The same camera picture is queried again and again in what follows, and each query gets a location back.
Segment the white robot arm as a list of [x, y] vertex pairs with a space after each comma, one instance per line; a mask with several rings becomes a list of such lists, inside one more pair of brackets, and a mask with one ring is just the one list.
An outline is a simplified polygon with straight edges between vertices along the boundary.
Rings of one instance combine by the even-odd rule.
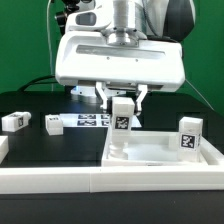
[[58, 83], [134, 91], [135, 111], [151, 91], [174, 92], [185, 81], [181, 41], [192, 31], [193, 0], [62, 0], [64, 30], [55, 66]]

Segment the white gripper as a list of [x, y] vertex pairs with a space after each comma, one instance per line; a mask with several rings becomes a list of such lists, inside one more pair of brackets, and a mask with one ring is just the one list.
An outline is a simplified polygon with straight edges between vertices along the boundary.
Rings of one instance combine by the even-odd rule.
[[136, 47], [110, 46], [99, 32], [71, 31], [60, 41], [55, 68], [56, 80], [76, 86], [97, 82], [100, 108], [107, 110], [104, 83], [121, 88], [137, 86], [135, 115], [151, 90], [174, 92], [185, 81], [182, 47], [178, 43], [141, 40]]

